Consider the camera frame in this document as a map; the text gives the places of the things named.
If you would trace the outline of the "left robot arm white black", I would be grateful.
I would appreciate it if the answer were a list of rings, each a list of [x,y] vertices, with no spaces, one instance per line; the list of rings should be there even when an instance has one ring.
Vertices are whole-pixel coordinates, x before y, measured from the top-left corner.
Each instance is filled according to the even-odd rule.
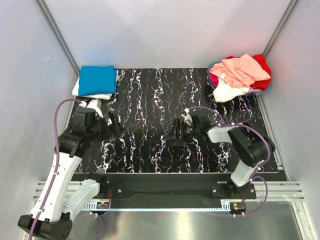
[[[31,212],[19,217],[18,227],[31,238],[66,240],[84,206],[92,198],[103,198],[110,192],[106,176],[92,172],[75,193],[66,198],[76,168],[93,142],[117,137],[123,131],[112,112],[104,118],[93,108],[79,108],[56,140],[52,168],[43,190]]]

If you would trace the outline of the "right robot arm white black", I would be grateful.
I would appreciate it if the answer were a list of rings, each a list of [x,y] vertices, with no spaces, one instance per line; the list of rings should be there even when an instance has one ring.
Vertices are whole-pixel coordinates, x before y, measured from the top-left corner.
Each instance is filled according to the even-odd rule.
[[[196,137],[212,144],[232,144],[239,162],[227,183],[212,186],[212,195],[220,199],[243,198],[256,172],[276,149],[268,134],[259,129],[253,120],[212,125],[204,116],[186,114],[183,117],[183,120],[174,120],[163,139],[171,141],[174,147],[186,147],[187,141]]]

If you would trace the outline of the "salmon pink t shirt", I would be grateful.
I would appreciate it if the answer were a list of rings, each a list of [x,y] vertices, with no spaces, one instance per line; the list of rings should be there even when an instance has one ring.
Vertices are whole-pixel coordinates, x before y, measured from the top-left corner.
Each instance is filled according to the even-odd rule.
[[[255,81],[256,70],[259,64],[248,54],[241,57],[223,59],[210,70],[213,74],[234,88],[250,87]]]

